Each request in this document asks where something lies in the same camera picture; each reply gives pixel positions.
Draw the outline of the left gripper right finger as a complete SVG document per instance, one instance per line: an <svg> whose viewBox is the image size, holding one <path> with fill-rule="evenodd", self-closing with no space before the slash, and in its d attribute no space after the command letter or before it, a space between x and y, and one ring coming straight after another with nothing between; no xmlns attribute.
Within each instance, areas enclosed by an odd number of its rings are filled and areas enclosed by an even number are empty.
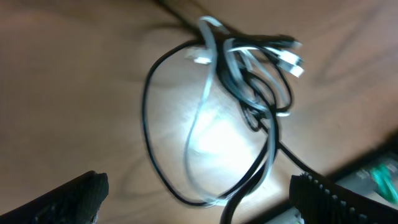
<svg viewBox="0 0 398 224"><path fill-rule="evenodd" d="M397 223L396 209L308 173L291 177L289 200L305 223Z"/></svg>

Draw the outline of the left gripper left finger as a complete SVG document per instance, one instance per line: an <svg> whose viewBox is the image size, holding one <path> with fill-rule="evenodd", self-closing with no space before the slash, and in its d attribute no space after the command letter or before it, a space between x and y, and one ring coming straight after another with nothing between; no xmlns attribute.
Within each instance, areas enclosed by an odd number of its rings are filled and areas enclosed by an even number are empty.
<svg viewBox="0 0 398 224"><path fill-rule="evenodd" d="M93 170L1 215L1 224L92 224L109 194L108 176Z"/></svg>

